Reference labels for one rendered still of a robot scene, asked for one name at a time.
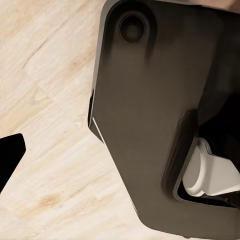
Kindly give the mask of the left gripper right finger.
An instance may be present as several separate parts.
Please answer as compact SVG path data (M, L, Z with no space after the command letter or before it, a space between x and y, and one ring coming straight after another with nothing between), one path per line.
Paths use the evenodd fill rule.
M236 169L240 172L240 135L229 133L227 135L224 151L232 161Z

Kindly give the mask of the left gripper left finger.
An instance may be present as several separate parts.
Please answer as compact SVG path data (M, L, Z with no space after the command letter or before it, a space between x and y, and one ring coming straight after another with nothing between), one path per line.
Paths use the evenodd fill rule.
M0 193L26 152L21 133L0 138Z

